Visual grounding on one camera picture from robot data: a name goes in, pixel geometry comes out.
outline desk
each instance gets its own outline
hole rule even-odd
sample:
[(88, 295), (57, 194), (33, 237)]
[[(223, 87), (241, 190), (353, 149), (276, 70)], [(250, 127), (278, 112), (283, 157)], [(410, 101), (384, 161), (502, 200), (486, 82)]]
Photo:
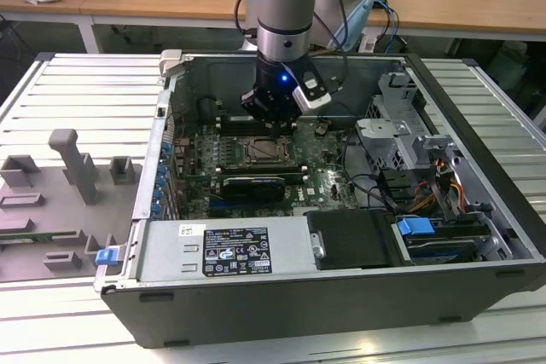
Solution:
[[(389, 0), (400, 15), (399, 34), (445, 38), (546, 41), (544, 0)], [(234, 27), (235, 0), (62, 0), (37, 7), (0, 0), (6, 19), (78, 25), (88, 53), (100, 52), (93, 25)], [(244, 8), (241, 8), (244, 19)], [(375, 10), (370, 31), (386, 24)]]
[[(546, 41), (546, 0), (388, 0), (400, 15), (399, 34)], [(369, 26), (384, 26), (374, 11)]]

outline metal bracket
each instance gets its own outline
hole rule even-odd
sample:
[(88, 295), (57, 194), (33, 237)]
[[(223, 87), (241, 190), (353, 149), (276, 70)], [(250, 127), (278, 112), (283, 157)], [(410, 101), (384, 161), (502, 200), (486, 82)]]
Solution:
[(453, 142), (451, 136), (425, 136), (420, 137), (419, 140), (423, 144), (425, 149), (448, 149), (456, 148), (456, 144)]
[(514, 255), (492, 220), (483, 213), (479, 220), (490, 229), (491, 237), (478, 249), (478, 254), (487, 257), (487, 260), (512, 260)]
[(320, 232), (311, 234), (311, 247), (313, 249), (313, 256), (315, 259), (324, 259), (326, 257), (324, 242), (322, 241), (322, 235)]
[(407, 72), (383, 74), (378, 84), (386, 100), (408, 99), (413, 101), (417, 92), (417, 86)]
[(410, 130), (404, 121), (391, 121), (384, 118), (365, 118), (357, 122), (358, 129), (362, 138), (396, 138), (398, 136), (408, 136)]

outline table leg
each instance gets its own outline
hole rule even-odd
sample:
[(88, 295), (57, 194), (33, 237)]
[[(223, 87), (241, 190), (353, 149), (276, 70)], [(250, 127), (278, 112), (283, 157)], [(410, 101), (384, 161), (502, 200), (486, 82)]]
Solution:
[(91, 22), (80, 22), (78, 23), (78, 27), (79, 33), (84, 40), (85, 51), (87, 51), (88, 54), (102, 53), (102, 46), (97, 41)]
[(449, 57), (455, 57), (457, 55), (457, 52), (459, 51), (459, 48), (461, 47), (461, 43), (461, 38), (452, 38), (450, 40), (450, 43), (445, 48), (445, 55), (448, 55)]
[(540, 113), (537, 114), (535, 119), (532, 120), (535, 125), (540, 128), (542, 131), (546, 129), (546, 107), (543, 107), (542, 110), (540, 110)]

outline motherboard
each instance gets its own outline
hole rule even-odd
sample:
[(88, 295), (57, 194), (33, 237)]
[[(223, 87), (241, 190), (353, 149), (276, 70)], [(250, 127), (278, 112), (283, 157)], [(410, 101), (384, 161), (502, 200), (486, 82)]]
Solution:
[(343, 130), (302, 119), (289, 135), (252, 134), (217, 124), (183, 124), (175, 141), (182, 218), (303, 216), (358, 208), (341, 165)]

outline metal slat table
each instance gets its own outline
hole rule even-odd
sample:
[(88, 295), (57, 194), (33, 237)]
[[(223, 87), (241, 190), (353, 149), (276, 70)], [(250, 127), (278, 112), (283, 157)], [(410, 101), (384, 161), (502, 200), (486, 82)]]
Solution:
[[(92, 152), (96, 163), (107, 164), (115, 153), (143, 161), (154, 99), (162, 89), (157, 85), (158, 62), (158, 55), (56, 55), (34, 63), (0, 108), (0, 160), (31, 148), (40, 166), (59, 165), (47, 146), (49, 133), (71, 127), (79, 133), (82, 152)], [(425, 62), (542, 215), (543, 135), (478, 68), (462, 61)], [(439, 118), (430, 114), (445, 132)], [(0, 362), (546, 361), (546, 287), (509, 296), (469, 323), (144, 350), (94, 292), (92, 281), (0, 285)]]
[[(479, 67), (425, 61), (476, 134), (546, 222), (546, 137)], [(447, 130), (430, 106), (438, 131)]]

